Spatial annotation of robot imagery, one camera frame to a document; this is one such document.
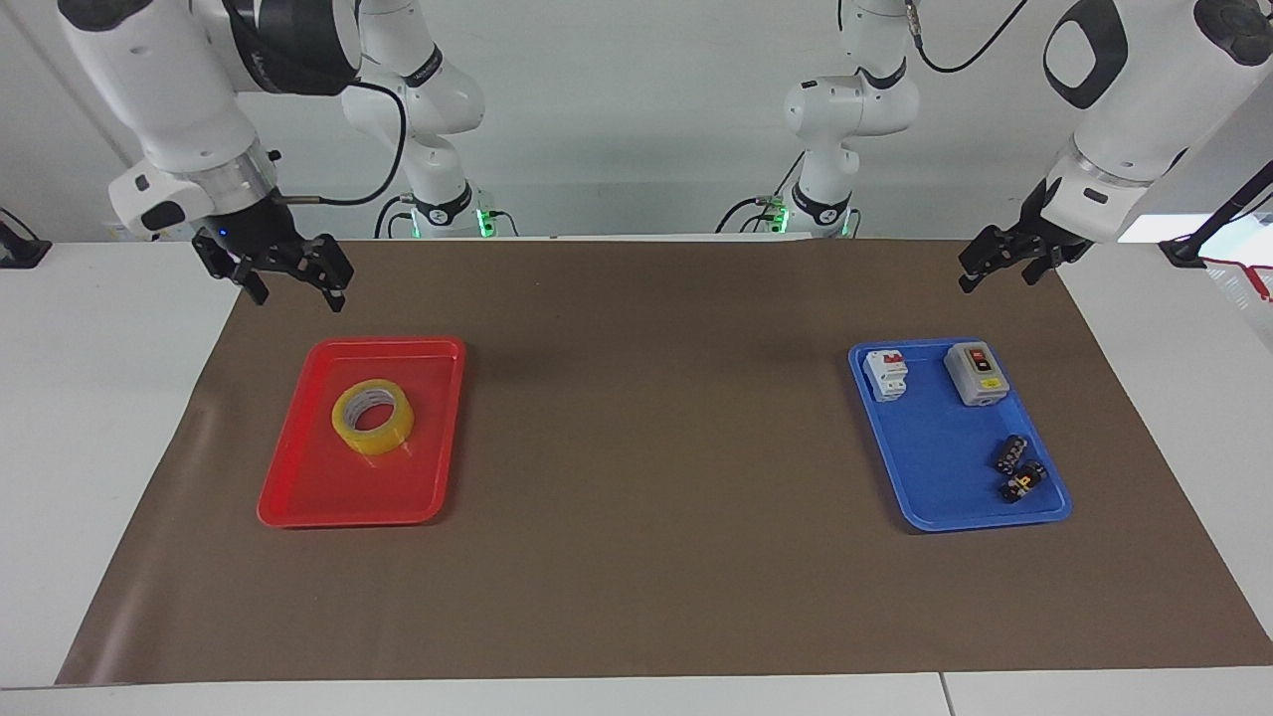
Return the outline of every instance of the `yellow tape roll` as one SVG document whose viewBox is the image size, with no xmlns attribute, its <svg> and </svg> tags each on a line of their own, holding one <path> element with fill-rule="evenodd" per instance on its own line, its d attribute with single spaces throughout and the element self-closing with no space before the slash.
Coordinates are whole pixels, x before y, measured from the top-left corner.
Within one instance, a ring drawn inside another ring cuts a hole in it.
<svg viewBox="0 0 1273 716">
<path fill-rule="evenodd" d="M 358 419 L 377 405 L 392 405 L 393 414 L 377 428 L 358 429 Z M 332 406 L 331 426 L 354 452 L 384 455 L 406 442 L 415 427 L 415 413 L 397 383 L 386 380 L 363 381 L 346 390 Z"/>
</svg>

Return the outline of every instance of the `table surface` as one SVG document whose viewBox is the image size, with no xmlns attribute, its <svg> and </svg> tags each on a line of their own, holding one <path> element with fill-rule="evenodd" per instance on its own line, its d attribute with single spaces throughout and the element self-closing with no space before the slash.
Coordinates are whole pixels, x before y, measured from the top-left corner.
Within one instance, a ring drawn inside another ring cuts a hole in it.
<svg viewBox="0 0 1273 716">
<path fill-rule="evenodd" d="M 1156 247 L 1099 246 L 1062 278 L 1273 632 L 1273 482 L 1264 478 L 1273 354 L 1204 271 L 1174 270 Z M 183 245 L 59 245 L 38 270 L 0 273 L 0 684 L 52 683 L 234 298 Z M 1263 713 L 1269 702 L 1273 668 L 27 689 L 0 693 L 0 712 L 197 705 L 320 713 L 358 705 L 392 713 L 429 703 L 430 713 L 502 705 L 761 713 L 796 703 L 808 713 L 966 716 Z"/>
</svg>

